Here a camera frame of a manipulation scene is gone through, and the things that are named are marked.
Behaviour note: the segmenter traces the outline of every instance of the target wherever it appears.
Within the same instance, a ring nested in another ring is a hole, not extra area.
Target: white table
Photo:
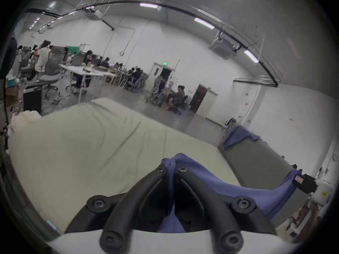
[[[60,67],[62,67],[63,69],[66,69],[66,70],[69,70],[73,73],[76,73],[76,74],[79,74],[79,75],[82,75],[83,78],[82,78],[82,82],[81,82],[81,87],[80,87],[80,93],[79,93],[79,98],[78,98],[78,103],[80,103],[80,100],[81,100],[81,94],[82,94],[82,91],[83,90],[88,90],[88,88],[86,87],[86,83],[85,83],[85,79],[86,79],[86,75],[89,75],[91,76],[91,80],[93,79],[93,77],[98,77],[99,78],[99,81],[103,81],[104,77],[109,75],[111,76],[112,78],[115,76],[115,74],[112,74],[110,72],[105,72],[105,71],[99,71],[99,70],[96,70],[96,69],[91,69],[90,72],[87,72],[85,70],[83,70],[83,66],[66,66],[66,65],[60,65]]]

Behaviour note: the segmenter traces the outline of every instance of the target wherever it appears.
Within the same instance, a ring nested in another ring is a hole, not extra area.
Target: desk
[[[83,66],[66,66],[66,65],[60,65],[61,68],[63,69],[66,69],[66,70],[69,70],[71,72],[74,72],[76,74],[79,74],[79,75],[82,75],[83,76],[83,79],[82,79],[82,82],[81,82],[81,87],[80,87],[80,93],[79,93],[79,98],[78,98],[78,103],[80,103],[80,100],[81,100],[81,94],[82,94],[82,91],[83,90],[88,90],[88,88],[86,87],[85,85],[85,77],[86,75],[89,75],[91,76],[91,81],[93,79],[97,79],[98,80],[98,84],[101,82],[103,82],[104,80],[104,77],[109,75],[109,76],[112,76],[114,77],[115,74],[112,74],[110,72],[105,72],[105,71],[99,71],[99,70],[96,70],[96,69],[92,69],[90,72],[87,72],[85,70],[83,70]]]

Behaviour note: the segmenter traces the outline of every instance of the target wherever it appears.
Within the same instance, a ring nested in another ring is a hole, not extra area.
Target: cardboard box
[[[6,88],[6,106],[11,107],[19,99],[19,86]]]

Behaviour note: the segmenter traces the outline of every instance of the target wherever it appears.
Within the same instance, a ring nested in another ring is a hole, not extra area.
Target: bed
[[[218,148],[105,98],[45,116],[13,134],[8,145],[27,198],[61,233],[88,198],[127,192],[180,152],[240,185]]]

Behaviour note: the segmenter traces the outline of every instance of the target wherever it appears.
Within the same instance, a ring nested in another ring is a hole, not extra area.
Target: brown door
[[[195,92],[192,100],[191,100],[191,111],[192,112],[197,112],[202,100],[204,99],[205,95],[207,93],[207,89],[204,88],[203,86],[200,86],[197,88],[197,91]]]

